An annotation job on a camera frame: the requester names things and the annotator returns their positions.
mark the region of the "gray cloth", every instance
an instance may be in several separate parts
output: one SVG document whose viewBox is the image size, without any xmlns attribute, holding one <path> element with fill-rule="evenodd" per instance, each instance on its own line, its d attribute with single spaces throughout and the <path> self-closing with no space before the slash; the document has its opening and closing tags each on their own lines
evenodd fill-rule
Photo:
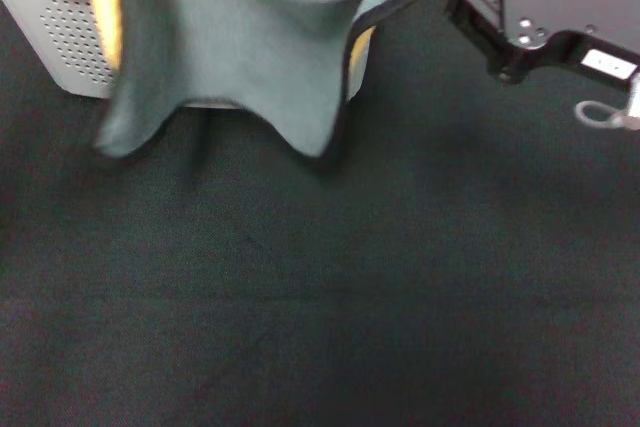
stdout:
<svg viewBox="0 0 640 427">
<path fill-rule="evenodd" d="M 121 75 L 97 146 L 127 155 L 179 105 L 206 100 L 246 108 L 319 156 L 347 97 L 353 41 L 408 1 L 122 0 Z"/>
</svg>

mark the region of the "perforated plastic panel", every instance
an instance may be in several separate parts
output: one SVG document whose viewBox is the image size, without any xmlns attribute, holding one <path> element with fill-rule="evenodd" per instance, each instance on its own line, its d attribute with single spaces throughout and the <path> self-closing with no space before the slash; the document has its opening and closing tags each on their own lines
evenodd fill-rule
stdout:
<svg viewBox="0 0 640 427">
<path fill-rule="evenodd" d="M 90 0 L 3 0 L 51 77 L 63 89 L 109 96 L 113 74 L 102 54 Z"/>
</svg>

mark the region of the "white label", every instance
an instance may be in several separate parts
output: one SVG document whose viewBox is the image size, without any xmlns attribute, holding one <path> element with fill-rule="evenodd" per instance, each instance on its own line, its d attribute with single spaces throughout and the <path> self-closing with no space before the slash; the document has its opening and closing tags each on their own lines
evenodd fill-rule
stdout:
<svg viewBox="0 0 640 427">
<path fill-rule="evenodd" d="M 587 55 L 585 55 L 582 60 L 582 65 L 622 80 L 627 80 L 638 68 L 636 64 L 619 59 L 613 55 L 605 54 L 596 49 L 591 49 Z"/>
</svg>

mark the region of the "black floor mat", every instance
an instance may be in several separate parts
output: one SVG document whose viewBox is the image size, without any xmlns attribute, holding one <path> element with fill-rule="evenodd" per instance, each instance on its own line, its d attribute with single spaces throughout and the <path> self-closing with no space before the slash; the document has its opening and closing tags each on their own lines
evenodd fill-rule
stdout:
<svg viewBox="0 0 640 427">
<path fill-rule="evenodd" d="M 198 110 L 110 163 L 0 32 L 2 425 L 640 424 L 640 137 L 572 114 L 622 94 L 502 86 L 425 0 L 335 164 Z"/>
</svg>

